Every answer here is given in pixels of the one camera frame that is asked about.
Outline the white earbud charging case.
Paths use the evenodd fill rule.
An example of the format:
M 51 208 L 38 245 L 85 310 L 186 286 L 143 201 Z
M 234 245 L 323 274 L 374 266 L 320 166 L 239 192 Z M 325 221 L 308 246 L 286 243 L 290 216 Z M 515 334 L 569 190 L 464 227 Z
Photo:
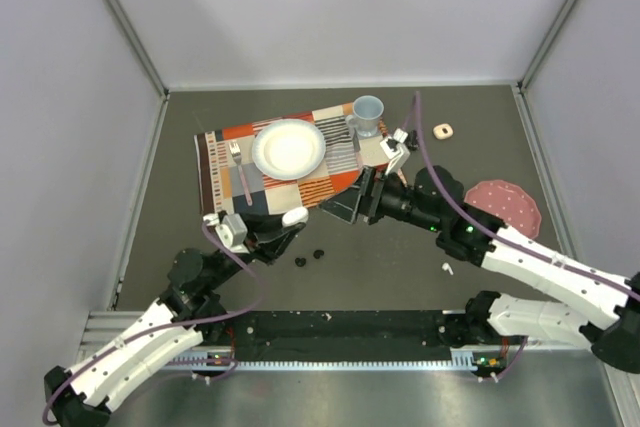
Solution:
M 309 219 L 309 211 L 305 207 L 293 208 L 282 215 L 283 227 L 291 227 L 297 224 L 306 224 Z

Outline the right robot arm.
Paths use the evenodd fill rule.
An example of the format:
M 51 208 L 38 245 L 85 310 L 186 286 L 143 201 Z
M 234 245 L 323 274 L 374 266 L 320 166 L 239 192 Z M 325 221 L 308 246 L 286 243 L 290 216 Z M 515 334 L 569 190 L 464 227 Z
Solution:
M 441 166 L 413 185 L 367 167 L 320 209 L 347 223 L 393 218 L 436 233 L 449 257 L 524 283 L 548 301 L 484 291 L 465 307 L 464 326 L 480 343 L 496 336 L 551 340 L 590 350 L 618 370 L 639 371 L 639 279 L 586 266 L 521 234 L 464 200 L 462 184 Z

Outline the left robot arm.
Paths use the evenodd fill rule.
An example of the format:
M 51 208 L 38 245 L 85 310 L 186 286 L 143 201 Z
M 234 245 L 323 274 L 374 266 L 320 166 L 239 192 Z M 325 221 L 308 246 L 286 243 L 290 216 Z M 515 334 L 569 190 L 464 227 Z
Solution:
M 44 377 L 46 426 L 104 426 L 126 398 L 180 354 L 226 334 L 226 323 L 254 311 L 226 311 L 217 289 L 258 260 L 277 260 L 306 227 L 309 211 L 296 207 L 278 215 L 209 214 L 201 224 L 215 251 L 179 252 L 169 285 L 150 306 L 91 357 L 71 367 L 57 366 Z

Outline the white earbud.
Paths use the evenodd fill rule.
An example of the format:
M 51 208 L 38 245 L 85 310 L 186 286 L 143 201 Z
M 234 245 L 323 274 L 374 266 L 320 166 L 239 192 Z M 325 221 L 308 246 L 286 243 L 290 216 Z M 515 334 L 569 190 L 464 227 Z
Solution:
M 449 275 L 451 275 L 451 276 L 453 276 L 453 275 L 454 275 L 453 269 L 452 269 L 451 265 L 450 265 L 448 262 L 444 262 L 444 263 L 442 264 L 442 266 L 441 266 L 441 269 L 442 269 L 444 272 L 446 272 L 446 273 L 448 273 Z

